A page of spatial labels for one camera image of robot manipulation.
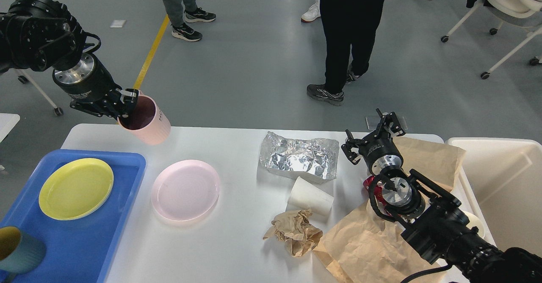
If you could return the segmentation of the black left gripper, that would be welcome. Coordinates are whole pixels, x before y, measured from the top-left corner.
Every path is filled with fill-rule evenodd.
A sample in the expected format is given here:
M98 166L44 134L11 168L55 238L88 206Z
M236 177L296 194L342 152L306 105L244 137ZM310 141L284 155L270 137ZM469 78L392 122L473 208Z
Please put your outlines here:
M53 70L53 81L74 99L71 108L96 117L128 118L138 102L139 90L121 89L93 53L84 53L71 69Z

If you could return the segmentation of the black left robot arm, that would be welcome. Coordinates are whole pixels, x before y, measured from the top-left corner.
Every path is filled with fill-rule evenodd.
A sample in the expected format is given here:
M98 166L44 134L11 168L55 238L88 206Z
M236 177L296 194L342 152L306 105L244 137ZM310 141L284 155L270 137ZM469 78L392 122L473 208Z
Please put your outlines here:
M0 21L1 72L52 67L53 81L71 98L70 107L97 117L126 118L137 89L114 82L95 51L100 38L86 32L67 6L53 0L15 0Z

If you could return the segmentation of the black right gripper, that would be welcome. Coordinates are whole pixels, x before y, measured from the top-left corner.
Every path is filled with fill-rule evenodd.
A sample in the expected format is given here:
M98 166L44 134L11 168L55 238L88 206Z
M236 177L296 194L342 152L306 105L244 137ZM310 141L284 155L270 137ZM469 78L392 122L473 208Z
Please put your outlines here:
M346 129L347 138L345 143L341 145L341 150L351 164L357 165L363 158L370 174L375 176L387 167L402 167L404 160L393 142L393 138L405 135L395 112L382 113L379 108L376 111L380 120L375 130L362 139L356 139ZM359 152L352 151L352 148L359 149Z

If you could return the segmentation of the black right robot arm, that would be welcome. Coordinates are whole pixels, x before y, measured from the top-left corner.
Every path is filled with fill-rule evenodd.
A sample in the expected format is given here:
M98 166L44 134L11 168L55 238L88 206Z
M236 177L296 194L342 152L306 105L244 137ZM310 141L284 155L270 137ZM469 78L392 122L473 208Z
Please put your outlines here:
M540 283L539 256L519 247L498 250L482 239L477 227L467 227L469 219L459 209L458 198L415 169L405 173L403 157L393 142L395 136L404 135L404 129L394 112L379 117L376 129L364 138L355 138L347 129L341 149L350 163L365 161L374 213L404 227L401 237L422 259L447 263L409 275L404 282L456 267L471 283Z

